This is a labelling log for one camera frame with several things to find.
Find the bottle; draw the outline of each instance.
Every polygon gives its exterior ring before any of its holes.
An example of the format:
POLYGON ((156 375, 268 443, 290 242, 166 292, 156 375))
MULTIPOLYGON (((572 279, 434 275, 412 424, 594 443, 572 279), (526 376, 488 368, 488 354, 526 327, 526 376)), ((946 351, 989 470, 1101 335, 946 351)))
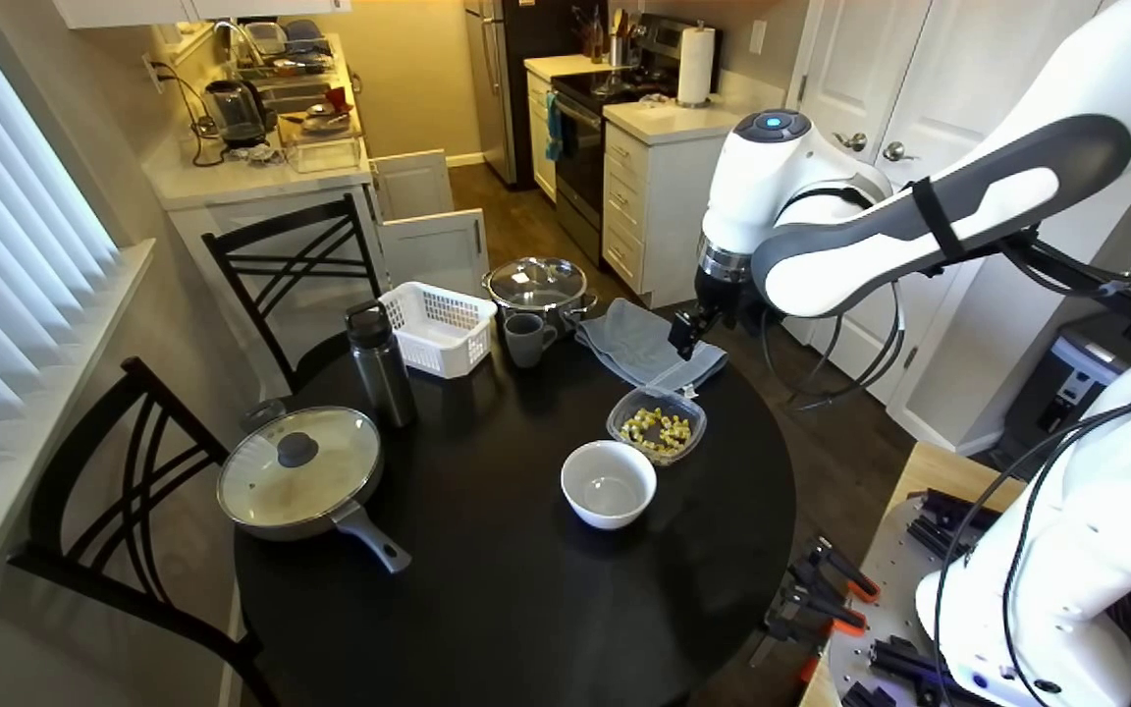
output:
POLYGON ((353 351, 360 398, 368 413, 387 430, 409 430, 416 418, 416 399, 409 389, 409 368, 386 317, 379 303, 353 307, 347 316, 347 343, 353 351))

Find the stove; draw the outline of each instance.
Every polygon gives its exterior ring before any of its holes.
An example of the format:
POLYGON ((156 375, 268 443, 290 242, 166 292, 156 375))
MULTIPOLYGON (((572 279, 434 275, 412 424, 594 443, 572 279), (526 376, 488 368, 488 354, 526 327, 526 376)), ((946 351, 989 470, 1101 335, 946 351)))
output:
POLYGON ((557 75, 557 217, 565 236, 599 262, 606 106, 639 102, 656 81, 639 72, 557 75))

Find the pot lid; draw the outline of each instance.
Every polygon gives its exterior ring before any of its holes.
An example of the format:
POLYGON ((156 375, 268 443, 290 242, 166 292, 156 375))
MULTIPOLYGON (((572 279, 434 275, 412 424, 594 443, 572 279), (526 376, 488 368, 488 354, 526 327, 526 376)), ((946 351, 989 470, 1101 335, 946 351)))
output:
POLYGON ((580 303, 587 275, 569 259, 515 259, 488 275, 488 296, 512 312, 557 312, 580 303))
POLYGON ((379 435, 357 407, 298 407, 251 435, 224 465, 214 504, 238 526, 328 519, 374 485, 379 435))

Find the small bowl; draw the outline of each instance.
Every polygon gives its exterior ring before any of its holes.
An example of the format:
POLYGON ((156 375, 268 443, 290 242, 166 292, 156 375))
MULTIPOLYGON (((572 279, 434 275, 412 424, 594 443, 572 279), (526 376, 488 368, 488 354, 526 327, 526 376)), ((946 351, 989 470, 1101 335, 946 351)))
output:
POLYGON ((656 495, 656 466, 620 441, 587 441, 561 465, 561 495, 597 532, 637 521, 656 495))
POLYGON ((656 466, 683 458, 707 431, 707 413, 667 389, 623 392, 606 419, 612 441, 639 449, 656 466))

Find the countertop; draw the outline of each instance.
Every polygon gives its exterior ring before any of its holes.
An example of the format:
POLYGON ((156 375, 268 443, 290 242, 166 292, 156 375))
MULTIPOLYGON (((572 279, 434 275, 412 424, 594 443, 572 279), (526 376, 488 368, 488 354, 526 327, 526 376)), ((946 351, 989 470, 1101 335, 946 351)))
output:
POLYGON ((199 208, 366 186, 368 155, 360 138, 349 138, 281 149, 281 157, 275 157, 272 165, 224 160, 210 168, 195 168, 167 134, 148 149, 142 174, 156 187, 162 208, 199 208))
POLYGON ((610 102, 606 117, 645 145, 725 138, 742 122, 724 106, 679 106, 670 100, 610 102))
MULTIPOLYGON (((334 34, 328 54, 334 67, 347 67, 340 39, 334 34)), ((328 72, 327 79, 349 93, 349 128, 336 138, 303 138, 298 122, 279 117, 279 128, 268 138, 275 145, 268 165, 238 157, 224 157, 218 165, 192 165, 195 138, 187 127, 167 128, 142 160, 146 180, 162 197, 162 208, 205 208, 366 186, 368 149, 349 75, 328 72)))
POLYGON ((610 72, 610 60, 594 63, 584 54, 534 54, 534 60, 522 60, 522 67, 551 81, 553 75, 610 72))

